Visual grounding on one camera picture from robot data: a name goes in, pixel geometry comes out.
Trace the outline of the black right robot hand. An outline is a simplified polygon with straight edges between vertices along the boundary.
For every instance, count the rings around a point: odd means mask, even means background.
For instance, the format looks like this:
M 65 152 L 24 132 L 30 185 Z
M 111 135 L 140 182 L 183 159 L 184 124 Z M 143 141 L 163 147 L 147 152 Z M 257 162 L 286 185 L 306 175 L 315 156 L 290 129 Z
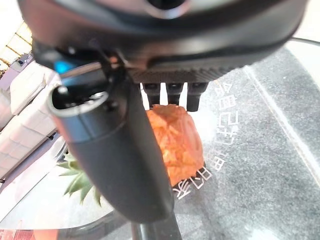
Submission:
M 172 215 L 140 84 L 226 73 L 282 46 L 305 0 L 20 0 L 35 61 L 62 85 L 47 106 L 69 150 L 125 218 Z

